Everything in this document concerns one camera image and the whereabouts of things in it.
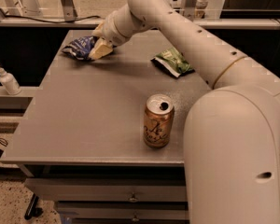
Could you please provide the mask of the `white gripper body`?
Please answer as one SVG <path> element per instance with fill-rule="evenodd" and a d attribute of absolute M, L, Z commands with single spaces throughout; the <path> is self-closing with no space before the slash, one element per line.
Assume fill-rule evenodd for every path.
<path fill-rule="evenodd" d="M 103 23 L 103 38 L 114 46 L 126 43 L 131 37 L 124 34 L 127 24 L 125 22 L 126 10 L 121 8 L 109 14 Z"/>

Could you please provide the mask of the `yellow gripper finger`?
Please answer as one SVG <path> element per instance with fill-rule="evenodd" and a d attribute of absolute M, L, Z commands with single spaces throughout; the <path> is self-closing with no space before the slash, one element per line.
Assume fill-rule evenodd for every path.
<path fill-rule="evenodd" d="M 93 47 L 89 53 L 89 58 L 91 60 L 99 60 L 113 51 L 112 43 L 106 41 L 102 37 L 94 37 L 93 41 Z"/>
<path fill-rule="evenodd" d="M 103 37 L 104 36 L 104 22 L 102 21 L 93 31 L 92 35 L 96 37 Z"/>

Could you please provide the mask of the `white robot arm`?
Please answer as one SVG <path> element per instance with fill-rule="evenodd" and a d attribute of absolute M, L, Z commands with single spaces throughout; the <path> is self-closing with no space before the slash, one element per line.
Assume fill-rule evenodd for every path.
<path fill-rule="evenodd" d="M 149 28 L 211 89 L 184 127 L 190 224 L 280 224 L 280 78 L 166 0 L 127 0 L 94 33 L 120 46 Z"/>

